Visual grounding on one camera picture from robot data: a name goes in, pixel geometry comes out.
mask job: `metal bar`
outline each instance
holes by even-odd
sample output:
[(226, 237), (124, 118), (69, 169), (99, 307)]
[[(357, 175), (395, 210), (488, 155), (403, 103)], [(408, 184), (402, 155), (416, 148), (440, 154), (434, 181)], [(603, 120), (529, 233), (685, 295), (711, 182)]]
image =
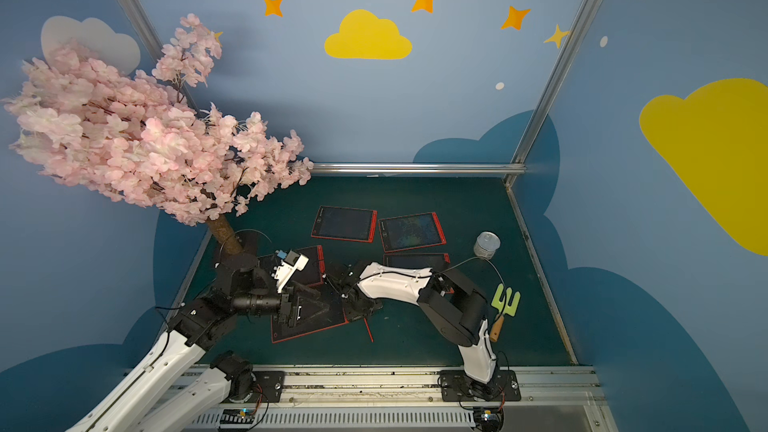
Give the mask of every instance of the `metal bar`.
[[(181, 301), (184, 300), (184, 296), (187, 295), (187, 291), (190, 288), (190, 285), (192, 285), (192, 279), (194, 278), (194, 274), (197, 272), (197, 266), (200, 265), (200, 261), (203, 260), (203, 254), (205, 254), (205, 248), (208, 246), (208, 241), (210, 240), (211, 233), (210, 229), (208, 229), (205, 233), (205, 236), (203, 237), (203, 241), (200, 243), (200, 246), (197, 248), (197, 252), (194, 255), (194, 258), (192, 259), (192, 263), (190, 264), (189, 269), (187, 270), (187, 275), (184, 276), (184, 281), (181, 283), (181, 287), (179, 288), (179, 291), (176, 293), (176, 298), (174, 299), (173, 304), (170, 306), (171, 308), (178, 308), (181, 305)], [(170, 322), (171, 318), (176, 315), (178, 311), (170, 310), (167, 311), (165, 314), (165, 320), (167, 322)], [(163, 322), (160, 325), (160, 330), (158, 331), (158, 336), (155, 338), (155, 341), (157, 342), (160, 340), (160, 336), (165, 332), (165, 322)]]
[(555, 303), (554, 301), (552, 290), (549, 288), (549, 282), (547, 282), (547, 276), (544, 274), (542, 263), (538, 260), (538, 254), (536, 254), (536, 249), (533, 246), (531, 235), (528, 233), (528, 227), (525, 226), (525, 220), (523, 219), (523, 214), (520, 211), (520, 206), (518, 205), (517, 199), (514, 197), (514, 193), (512, 191), (512, 184), (507, 184), (507, 196), (509, 197), (509, 201), (512, 204), (512, 210), (514, 211), (514, 216), (518, 220), (518, 224), (520, 225), (520, 230), (523, 233), (525, 246), (528, 248), (528, 254), (531, 255), (531, 260), (533, 261), (533, 267), (536, 270), (536, 275), (538, 275), (538, 281), (542, 284), (542, 290), (544, 291), (544, 296), (546, 297), (547, 303), (549, 304), (549, 310), (552, 312), (552, 318), (554, 319), (554, 324), (557, 326), (558, 332), (560, 332), (560, 338), (562, 339), (563, 344), (565, 345), (565, 350), (568, 351), (568, 356), (571, 359), (571, 363), (576, 365), (578, 364), (578, 360), (576, 359), (576, 353), (574, 352), (573, 345), (571, 344), (571, 339), (568, 337), (568, 332), (565, 331), (565, 324), (563, 323), (563, 318), (560, 315), (560, 310), (558, 309), (557, 303)]
[[(123, 8), (123, 12), (128, 17), (130, 24), (134, 26), (136, 34), (139, 35), (139, 39), (147, 48), (152, 60), (157, 62), (163, 56), (162, 48), (163, 42), (160, 40), (158, 32), (152, 25), (152, 21), (144, 11), (139, 0), (117, 0), (118, 4)], [(187, 105), (194, 110), (198, 110), (195, 105), (192, 96), (189, 94), (189, 90), (186, 86), (181, 87), (182, 93), (187, 97)]]
[(414, 164), (414, 163), (348, 163), (318, 162), (313, 174), (429, 174), (435, 176), (463, 174), (518, 175), (523, 164)]
[[(547, 118), (547, 114), (549, 114), (549, 110), (552, 108), (552, 104), (557, 97), (558, 91), (560, 91), (560, 87), (568, 74), (568, 70), (574, 62), (579, 47), (584, 41), (584, 36), (586, 36), (602, 1), (603, 0), (581, 1), (574, 22), (571, 24), (571, 33), (568, 34), (568, 39), (566, 40), (565, 45), (560, 49), (558, 58), (552, 68), (552, 73), (547, 80), (547, 85), (544, 87), (542, 97), (539, 99), (536, 109), (534, 109), (533, 115), (528, 121), (528, 125), (525, 127), (525, 131), (518, 143), (517, 149), (514, 151), (512, 163), (525, 163), (525, 159), (531, 151), (533, 142), (535, 141), (539, 130), (542, 129), (544, 120)], [(511, 183), (514, 181), (514, 176), (509, 175), (504, 178), (504, 181)]]
[[(369, 367), (369, 366), (263, 366), (255, 370), (285, 372), (281, 408), (449, 408), (443, 402), (438, 385), (437, 367)], [(522, 401), (507, 403), (509, 407), (581, 405), (605, 406), (605, 396), (598, 376), (589, 367), (512, 367), (517, 374)], [(197, 364), (180, 377), (164, 394), (168, 400), (206, 370)], [(490, 405), (498, 402), (474, 402)], [(220, 409), (232, 405), (221, 404)]]

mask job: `wooden handle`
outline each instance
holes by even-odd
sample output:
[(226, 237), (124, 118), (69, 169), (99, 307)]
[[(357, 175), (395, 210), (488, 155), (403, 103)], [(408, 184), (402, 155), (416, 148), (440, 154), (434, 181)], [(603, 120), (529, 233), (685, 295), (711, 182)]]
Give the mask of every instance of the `wooden handle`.
[(491, 327), (491, 342), (498, 340), (498, 335), (502, 332), (502, 326), (504, 325), (504, 315), (498, 318)]

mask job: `pink flower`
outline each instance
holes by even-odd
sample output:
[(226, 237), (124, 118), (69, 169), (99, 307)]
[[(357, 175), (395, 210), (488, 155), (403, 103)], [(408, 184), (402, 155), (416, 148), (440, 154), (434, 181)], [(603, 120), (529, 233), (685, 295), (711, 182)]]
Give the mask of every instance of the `pink flower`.
[(186, 17), (181, 17), (180, 22), (185, 27), (194, 27), (200, 24), (200, 19), (195, 14), (188, 14)]
[(151, 119), (147, 119), (146, 128), (141, 133), (141, 138), (148, 142), (152, 142), (153, 140), (161, 138), (164, 133), (165, 127), (163, 127), (163, 123), (159, 119), (152, 117)]
[[(200, 119), (188, 107), (177, 88), (205, 82), (221, 47), (195, 15), (181, 25), (188, 30), (165, 44), (152, 76), (121, 76), (76, 43), (55, 51), (50, 66), (25, 63), (29, 81), (5, 106), (22, 127), (11, 148), (57, 183), (157, 206), (189, 225), (241, 215), (252, 197), (306, 183), (312, 162), (295, 162), (303, 144), (294, 131), (279, 142), (257, 112), (242, 126), (214, 104)], [(250, 193), (233, 197), (241, 184)]]

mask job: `dark green table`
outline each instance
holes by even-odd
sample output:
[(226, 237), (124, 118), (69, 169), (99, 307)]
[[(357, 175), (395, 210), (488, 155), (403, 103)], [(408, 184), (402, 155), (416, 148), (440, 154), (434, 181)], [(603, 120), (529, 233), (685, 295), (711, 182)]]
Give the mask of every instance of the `dark green table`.
[[(322, 245), (326, 262), (382, 261), (376, 233), (372, 244), (312, 238), (310, 232), (320, 206), (373, 208), (379, 218), (436, 212), (448, 243), (414, 252), (446, 252), (451, 263), (473, 256), (480, 232), (491, 231), (502, 240), (493, 263), (508, 287), (520, 291), (514, 318), (504, 320), (494, 350), (504, 350), (511, 365), (570, 365), (541, 285), (525, 247), (522, 233), (501, 180), (497, 178), (315, 177), (305, 186), (278, 189), (262, 202), (253, 201), (248, 213), (230, 217), (235, 230), (255, 228), (269, 235), (260, 254)], [(214, 277), (212, 239), (187, 293), (192, 299)], [(474, 260), (460, 270), (484, 289), (490, 301), (498, 276), (484, 261)], [(272, 344), (268, 318), (238, 319), (237, 329), (203, 357), (208, 362), (231, 349), (254, 364), (379, 364), (460, 365), (458, 348), (445, 340), (418, 307), (384, 301), (384, 308), (368, 321), (371, 342), (362, 321)]]

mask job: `white grill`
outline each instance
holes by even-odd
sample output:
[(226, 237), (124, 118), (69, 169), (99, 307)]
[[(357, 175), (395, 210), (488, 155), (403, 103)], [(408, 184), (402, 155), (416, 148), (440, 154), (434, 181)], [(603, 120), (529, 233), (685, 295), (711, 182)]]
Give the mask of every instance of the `white grill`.
[[(457, 408), (317, 408), (301, 410), (270, 410), (259, 428), (326, 428), (352, 427), (475, 427), (472, 412)], [(262, 412), (256, 414), (260, 419)], [(221, 430), (247, 428), (253, 422), (219, 425), (221, 412), (213, 410), (200, 415), (186, 430)]]

